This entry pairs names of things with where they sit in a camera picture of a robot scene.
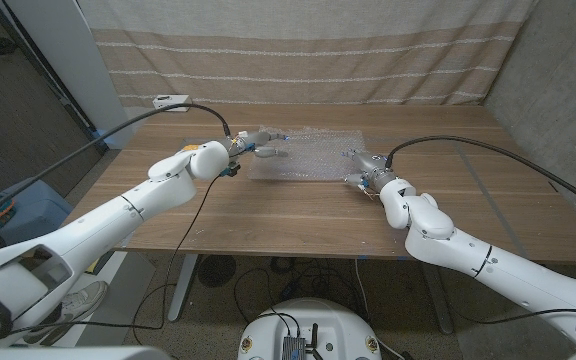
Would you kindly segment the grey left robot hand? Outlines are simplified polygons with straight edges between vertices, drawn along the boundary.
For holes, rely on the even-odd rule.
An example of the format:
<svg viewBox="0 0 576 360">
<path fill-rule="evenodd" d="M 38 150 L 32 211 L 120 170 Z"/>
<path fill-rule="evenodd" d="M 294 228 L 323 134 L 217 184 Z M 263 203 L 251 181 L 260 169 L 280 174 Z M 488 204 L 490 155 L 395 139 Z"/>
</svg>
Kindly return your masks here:
<svg viewBox="0 0 576 360">
<path fill-rule="evenodd" d="M 268 143 L 273 140 L 286 140 L 287 137 L 279 133 L 268 133 L 262 132 L 240 132 L 235 138 L 235 145 L 237 148 L 236 156 L 243 155 L 245 153 L 253 153 L 259 158 L 270 158 L 270 157 L 287 157 L 288 153 L 286 151 L 279 150 L 277 148 L 268 146 Z"/>
</svg>

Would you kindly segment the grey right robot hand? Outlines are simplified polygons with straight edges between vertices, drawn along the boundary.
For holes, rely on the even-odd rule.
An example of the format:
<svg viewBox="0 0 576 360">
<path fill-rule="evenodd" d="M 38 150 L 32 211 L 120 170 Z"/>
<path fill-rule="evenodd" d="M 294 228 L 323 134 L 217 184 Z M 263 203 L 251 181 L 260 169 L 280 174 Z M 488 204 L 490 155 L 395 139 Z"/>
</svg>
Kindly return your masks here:
<svg viewBox="0 0 576 360">
<path fill-rule="evenodd" d="M 379 193 L 387 183 L 396 179 L 396 175 L 386 168 L 384 155 L 349 149 L 342 156 L 350 159 L 359 170 L 356 174 L 347 175 L 345 183 L 362 191 Z"/>
</svg>

